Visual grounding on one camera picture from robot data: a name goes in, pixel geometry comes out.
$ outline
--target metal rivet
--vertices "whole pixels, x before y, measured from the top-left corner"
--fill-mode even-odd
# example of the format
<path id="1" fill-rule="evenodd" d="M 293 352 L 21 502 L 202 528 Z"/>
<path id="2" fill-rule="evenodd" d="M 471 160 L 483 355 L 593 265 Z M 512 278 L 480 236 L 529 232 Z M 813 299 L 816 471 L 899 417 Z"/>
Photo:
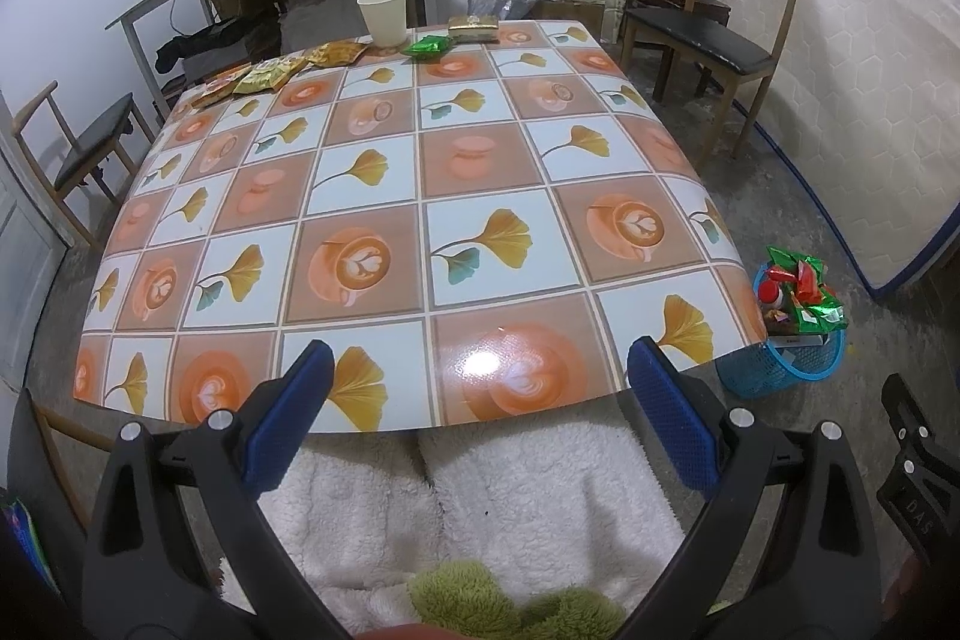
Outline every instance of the metal rivet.
<path id="1" fill-rule="evenodd" d="M 843 429 L 833 423 L 833 421 L 824 421 L 820 424 L 820 431 L 827 439 L 840 439 L 840 437 L 843 437 Z"/>
<path id="2" fill-rule="evenodd" d="M 222 432 L 223 429 L 226 429 L 232 423 L 233 413 L 229 410 L 214 410 L 213 413 L 210 413 L 210 418 L 206 420 L 206 424 L 210 429 L 214 429 L 217 432 Z"/>
<path id="3" fill-rule="evenodd" d="M 120 438 L 125 439 L 127 442 L 133 442 L 134 439 L 140 437 L 141 426 L 136 421 L 131 421 L 128 424 L 124 424 L 123 429 L 120 429 Z"/>
<path id="4" fill-rule="evenodd" d="M 730 411 L 730 422 L 741 429 L 749 429 L 754 424 L 754 414 L 747 408 L 733 408 Z"/>

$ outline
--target white fleece blanket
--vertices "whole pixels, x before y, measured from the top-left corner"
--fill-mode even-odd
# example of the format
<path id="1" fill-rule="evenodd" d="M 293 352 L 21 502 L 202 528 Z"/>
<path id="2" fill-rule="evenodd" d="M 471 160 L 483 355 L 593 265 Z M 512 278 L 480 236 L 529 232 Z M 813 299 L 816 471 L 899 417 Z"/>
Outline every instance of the white fleece blanket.
<path id="1" fill-rule="evenodd" d="M 616 399 L 409 435 L 309 437 L 260 507 L 349 632 L 416 622 L 405 581 L 476 558 L 517 603 L 570 585 L 633 609 L 683 532 Z M 249 609 L 224 561 L 224 598 Z"/>

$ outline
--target gold snack package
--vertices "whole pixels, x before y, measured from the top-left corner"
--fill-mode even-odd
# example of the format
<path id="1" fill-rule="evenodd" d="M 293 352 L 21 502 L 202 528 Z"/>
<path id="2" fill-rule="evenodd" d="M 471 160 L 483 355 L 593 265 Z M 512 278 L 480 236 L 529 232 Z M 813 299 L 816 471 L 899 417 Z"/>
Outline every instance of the gold snack package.
<path id="1" fill-rule="evenodd" d="M 306 66 L 306 59 L 302 55 L 285 55 L 280 58 L 271 58 L 254 66 L 251 71 L 237 83 L 233 92 L 240 95 L 251 92 L 278 91 L 290 78 Z"/>
<path id="2" fill-rule="evenodd" d="M 500 40 L 500 20 L 493 15 L 460 15 L 450 18 L 446 34 L 456 44 L 479 44 Z"/>
<path id="3" fill-rule="evenodd" d="M 246 64 L 246 66 L 232 68 L 230 71 L 218 74 L 203 86 L 203 92 L 191 98 L 190 106 L 194 109 L 203 109 L 203 107 L 208 107 L 222 100 L 222 98 L 226 98 L 252 68 L 253 66 Z"/>
<path id="4" fill-rule="evenodd" d="M 369 46 L 369 44 L 352 42 L 350 39 L 340 39 L 338 42 L 319 44 L 317 47 L 304 52 L 304 57 L 313 66 L 319 68 L 352 66 Z"/>

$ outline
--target green plush toy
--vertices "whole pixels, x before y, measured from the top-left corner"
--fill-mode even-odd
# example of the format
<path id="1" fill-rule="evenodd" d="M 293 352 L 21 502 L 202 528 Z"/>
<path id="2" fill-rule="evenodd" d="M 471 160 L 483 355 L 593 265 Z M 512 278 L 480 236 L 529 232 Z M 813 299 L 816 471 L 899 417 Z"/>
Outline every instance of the green plush toy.
<path id="1" fill-rule="evenodd" d="M 417 575 L 410 599 L 421 621 L 478 640 L 607 640 L 625 612 L 602 594 L 570 587 L 517 608 L 478 561 Z"/>

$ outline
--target tablecloth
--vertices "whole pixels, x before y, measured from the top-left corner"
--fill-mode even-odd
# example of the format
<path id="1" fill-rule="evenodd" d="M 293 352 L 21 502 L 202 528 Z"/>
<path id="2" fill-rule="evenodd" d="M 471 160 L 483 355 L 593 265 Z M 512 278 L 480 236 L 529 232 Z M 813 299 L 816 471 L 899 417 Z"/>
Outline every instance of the tablecloth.
<path id="1" fill-rule="evenodd" d="M 680 369 L 765 337 L 712 199 L 582 25 L 399 50 L 181 97 L 107 243 L 77 399 L 196 424 L 320 338 L 311 431 L 412 429 L 624 389 L 640 335 Z"/>

